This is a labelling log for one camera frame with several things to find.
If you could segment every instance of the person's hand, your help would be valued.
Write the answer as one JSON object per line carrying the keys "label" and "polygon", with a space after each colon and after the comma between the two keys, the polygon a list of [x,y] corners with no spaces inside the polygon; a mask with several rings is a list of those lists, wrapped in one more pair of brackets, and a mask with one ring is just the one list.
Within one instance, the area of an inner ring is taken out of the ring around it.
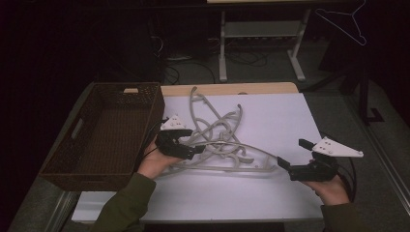
{"label": "person's hand", "polygon": [[145,159],[139,165],[137,173],[144,175],[150,179],[155,179],[163,170],[165,170],[169,165],[182,161],[182,159],[169,157],[164,155],[155,144],[155,137],[153,141],[145,149],[144,156]]}
{"label": "person's hand", "polygon": [[338,175],[328,182],[302,183],[316,191],[316,194],[322,199],[325,205],[340,205],[350,202],[344,183]]}

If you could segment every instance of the brown wicker basket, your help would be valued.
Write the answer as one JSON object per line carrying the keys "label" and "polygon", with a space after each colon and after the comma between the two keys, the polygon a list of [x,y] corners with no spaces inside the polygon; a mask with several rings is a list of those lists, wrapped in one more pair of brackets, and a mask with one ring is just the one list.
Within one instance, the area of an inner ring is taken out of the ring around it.
{"label": "brown wicker basket", "polygon": [[162,119],[159,83],[92,85],[40,172],[63,190],[123,188],[136,169],[148,130]]}

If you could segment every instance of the dark floor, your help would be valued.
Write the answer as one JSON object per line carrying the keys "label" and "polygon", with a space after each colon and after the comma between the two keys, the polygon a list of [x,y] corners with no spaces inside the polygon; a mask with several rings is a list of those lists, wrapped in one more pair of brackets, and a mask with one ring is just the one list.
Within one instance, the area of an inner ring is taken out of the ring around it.
{"label": "dark floor", "polygon": [[[289,45],[290,43],[282,43],[269,52],[232,53],[230,57],[235,60],[227,62],[228,82],[291,81],[299,89],[304,89],[330,75],[329,72],[318,70],[328,45],[326,41],[302,44],[298,57],[307,77],[305,82],[296,80],[286,54]],[[219,82],[217,55],[211,56],[207,61],[189,59],[169,64],[173,65],[166,69],[168,81],[165,84],[174,82],[176,78],[177,84]],[[374,231],[410,231],[410,211],[406,198],[409,196],[406,187],[410,186],[410,170],[407,168],[410,163],[409,127],[390,105],[383,89],[372,81],[369,85],[369,108],[376,108],[384,122],[365,126],[358,116],[358,90],[350,96],[343,96],[338,91],[343,78],[338,78],[316,92],[305,93],[313,118],[324,135],[328,134],[365,153],[364,158],[355,159],[358,172],[356,204],[362,219]],[[342,159],[340,162],[347,166],[346,160]],[[56,217],[54,208],[64,200],[64,197],[60,198],[61,190],[40,179],[36,180],[34,187],[26,197],[10,231],[55,231],[53,222],[64,224],[63,231],[87,231],[88,226],[72,222],[70,217],[66,220],[64,214]],[[75,201],[69,202],[69,207],[60,212],[69,214],[74,204]],[[284,229],[286,232],[318,232],[322,231],[323,222],[286,222]]]}

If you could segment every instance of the white tabletop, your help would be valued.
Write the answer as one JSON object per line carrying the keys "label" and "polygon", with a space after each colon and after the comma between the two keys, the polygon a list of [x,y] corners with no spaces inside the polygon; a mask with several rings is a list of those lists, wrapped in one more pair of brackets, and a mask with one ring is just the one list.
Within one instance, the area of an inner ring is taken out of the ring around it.
{"label": "white tabletop", "polygon": [[[164,117],[178,114],[194,129],[189,97],[164,97]],[[242,143],[265,150],[295,164],[307,164],[311,152],[298,146],[300,138],[313,143],[320,134],[302,94],[208,96],[220,115],[238,110],[244,115],[236,131]],[[205,105],[195,114],[213,122]],[[322,218],[320,199],[287,172],[231,173],[185,170],[160,177],[144,222],[287,221]],[[82,192],[73,221],[93,222],[114,192]]]}

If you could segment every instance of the green sleeve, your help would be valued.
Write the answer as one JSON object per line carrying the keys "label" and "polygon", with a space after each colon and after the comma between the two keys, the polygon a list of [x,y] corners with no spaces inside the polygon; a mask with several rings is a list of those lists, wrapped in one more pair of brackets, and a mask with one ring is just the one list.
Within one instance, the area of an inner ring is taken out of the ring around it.
{"label": "green sleeve", "polygon": [[352,203],[322,206],[325,227],[333,232],[369,232]]}
{"label": "green sleeve", "polygon": [[155,186],[153,180],[138,173],[133,174],[128,185],[103,206],[91,231],[142,231],[139,219],[147,212]]}

